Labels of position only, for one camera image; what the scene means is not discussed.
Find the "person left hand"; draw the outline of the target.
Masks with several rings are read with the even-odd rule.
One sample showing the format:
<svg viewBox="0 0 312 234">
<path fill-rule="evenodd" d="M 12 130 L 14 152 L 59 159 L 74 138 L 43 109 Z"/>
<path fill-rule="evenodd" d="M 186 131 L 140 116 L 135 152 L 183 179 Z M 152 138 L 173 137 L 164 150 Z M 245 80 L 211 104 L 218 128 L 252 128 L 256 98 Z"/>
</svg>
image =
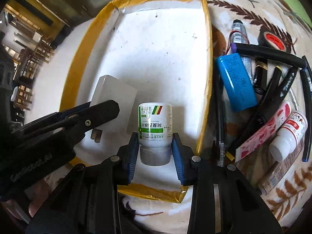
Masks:
<svg viewBox="0 0 312 234">
<path fill-rule="evenodd" d="M 12 217 L 29 223 L 51 192 L 46 180 L 42 179 L 24 190 L 19 200 L 9 199 L 1 205 Z"/>
</svg>

